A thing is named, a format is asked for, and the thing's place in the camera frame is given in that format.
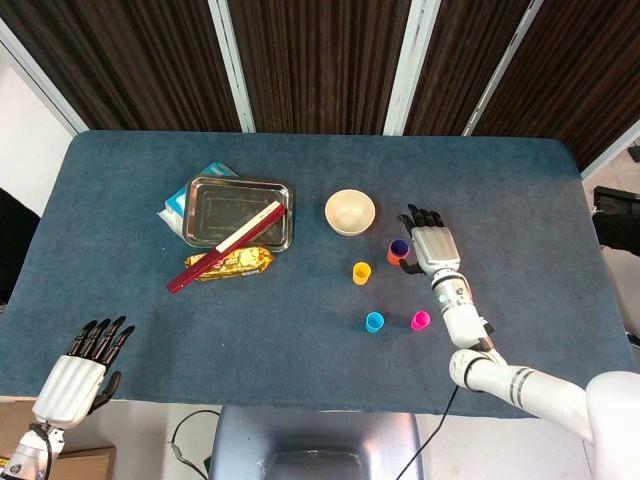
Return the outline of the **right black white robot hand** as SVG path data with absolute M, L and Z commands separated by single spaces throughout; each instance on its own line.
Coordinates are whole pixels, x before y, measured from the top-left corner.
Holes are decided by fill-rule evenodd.
M 400 268 L 409 275 L 425 274 L 433 277 L 440 270 L 457 271 L 460 256 L 454 238 L 437 211 L 407 205 L 409 215 L 400 214 L 411 239 L 416 262 L 400 260 Z

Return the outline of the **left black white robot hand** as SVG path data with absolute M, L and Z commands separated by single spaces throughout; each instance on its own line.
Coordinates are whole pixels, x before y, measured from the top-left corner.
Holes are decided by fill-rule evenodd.
M 124 316 L 85 324 L 50 371 L 33 405 L 36 420 L 70 430 L 106 405 L 115 395 L 122 373 L 112 365 L 135 330 Z

